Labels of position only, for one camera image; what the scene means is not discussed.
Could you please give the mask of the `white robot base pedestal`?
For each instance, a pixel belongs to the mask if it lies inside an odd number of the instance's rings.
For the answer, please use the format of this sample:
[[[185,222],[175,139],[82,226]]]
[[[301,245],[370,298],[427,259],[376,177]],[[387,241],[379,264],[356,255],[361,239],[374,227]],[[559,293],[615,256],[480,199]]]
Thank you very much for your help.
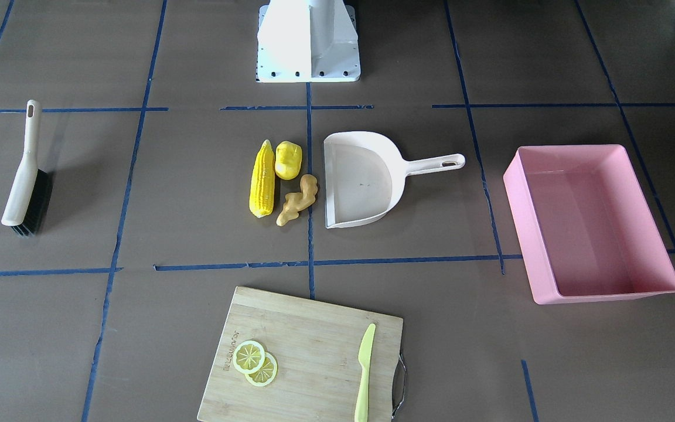
[[[255,80],[351,83],[362,74],[356,11],[343,1],[271,1],[259,10]]]

